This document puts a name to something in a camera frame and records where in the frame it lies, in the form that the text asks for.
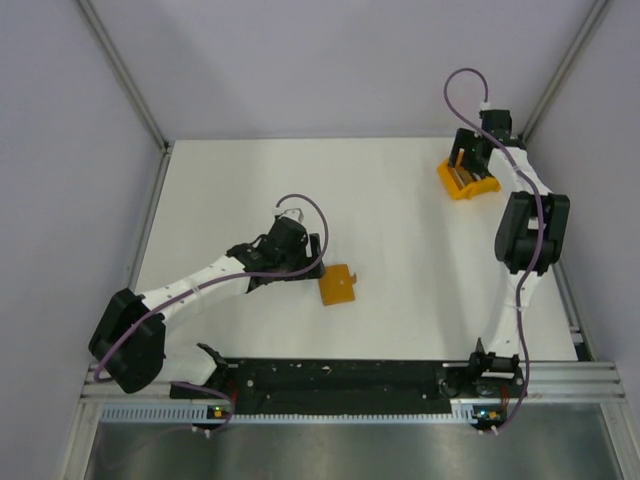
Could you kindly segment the yellow leather card holder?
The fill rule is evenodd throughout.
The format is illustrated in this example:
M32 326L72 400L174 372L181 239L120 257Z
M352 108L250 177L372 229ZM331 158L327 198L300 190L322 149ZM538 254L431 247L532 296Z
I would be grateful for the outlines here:
M327 266L324 275L318 280L323 305L334 306L355 301L356 283L357 275L350 270L348 264Z

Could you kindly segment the yellow plastic bin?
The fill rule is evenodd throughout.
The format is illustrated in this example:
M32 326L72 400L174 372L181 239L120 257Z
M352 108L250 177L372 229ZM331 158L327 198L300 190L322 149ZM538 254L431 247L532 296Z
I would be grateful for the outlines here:
M501 185L496 178L481 178L465 169L459 162L451 167L449 161L445 160L436 171L452 200L471 200L479 195L501 191Z

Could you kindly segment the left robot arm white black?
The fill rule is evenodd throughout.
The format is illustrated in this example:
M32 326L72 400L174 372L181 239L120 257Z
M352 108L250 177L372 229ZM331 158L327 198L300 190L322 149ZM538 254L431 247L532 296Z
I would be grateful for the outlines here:
M167 340L186 322L231 297L274 281L319 279L328 236L309 233L287 215L252 242L231 247L203 269L155 290L115 293L89 342L97 382L112 381L126 394L154 382L190 383L205 396L226 387L223 358L204 342L171 347Z

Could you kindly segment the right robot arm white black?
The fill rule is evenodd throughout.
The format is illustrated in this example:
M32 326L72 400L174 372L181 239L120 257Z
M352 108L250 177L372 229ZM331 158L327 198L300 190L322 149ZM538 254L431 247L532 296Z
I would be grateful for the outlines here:
M512 135L509 111L483 105L479 117L487 134L458 129L438 174L454 200L506 198L493 247L501 264L496 300L466 372L469 388L487 396L504 379L522 380L519 326L540 277L559 260L570 200L552 193L533 170L526 146Z

